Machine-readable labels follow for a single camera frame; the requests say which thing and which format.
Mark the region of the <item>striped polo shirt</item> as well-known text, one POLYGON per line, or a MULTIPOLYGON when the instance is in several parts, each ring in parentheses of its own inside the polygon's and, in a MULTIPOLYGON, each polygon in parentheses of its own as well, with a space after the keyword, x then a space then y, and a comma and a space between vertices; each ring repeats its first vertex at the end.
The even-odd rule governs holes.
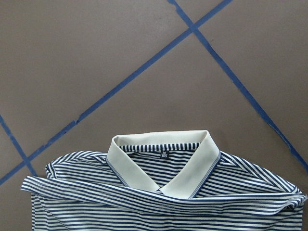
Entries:
POLYGON ((307 196, 206 130, 117 135, 28 176, 34 231, 300 231, 307 196))

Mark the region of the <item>blue tape line crosswise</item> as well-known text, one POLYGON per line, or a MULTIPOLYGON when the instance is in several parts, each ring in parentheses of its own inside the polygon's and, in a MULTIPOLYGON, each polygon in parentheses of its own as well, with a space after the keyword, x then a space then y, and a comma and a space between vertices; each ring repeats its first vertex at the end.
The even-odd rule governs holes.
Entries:
POLYGON ((0 124, 3 127, 5 133, 10 138, 15 149, 21 155, 22 162, 15 166, 12 170, 10 170, 7 174, 5 174, 1 179, 0 183, 4 184, 11 177, 13 177, 18 171, 23 169, 24 167, 29 168, 31 173, 36 174, 33 166, 31 165, 31 161, 34 160, 37 156, 39 156, 43 151, 45 151, 48 147, 58 141, 62 136, 68 133, 72 128, 77 126, 82 120, 88 117, 91 113, 93 113, 96 109, 102 106, 106 101, 112 98, 115 94, 121 91, 126 85, 136 79, 141 73, 143 73, 146 69, 156 63, 159 59, 161 59, 164 55, 166 55, 169 51, 179 45, 182 41, 184 41, 188 36, 190 36, 195 30, 197 30, 200 26, 205 24, 211 18, 214 17, 217 13, 219 13, 222 9, 224 9, 227 5, 231 3, 230 0, 223 0, 218 5, 216 5, 212 10, 210 10, 207 14, 201 17, 197 22, 193 23, 193 28, 188 27, 183 33, 173 39, 170 43, 168 43, 162 50, 160 50, 157 54, 151 57, 148 61, 143 63, 139 68, 137 68, 134 72, 132 72, 128 77, 119 82, 114 88, 108 91, 104 96, 102 96, 99 100, 97 100, 93 105, 87 108, 81 115, 78 116, 77 119, 72 120, 69 124, 67 124, 64 128, 62 128, 59 132, 53 135, 45 144, 41 145, 37 148, 31 155, 26 156, 19 142, 13 135, 12 131, 5 123, 3 117, 0 118, 0 124))

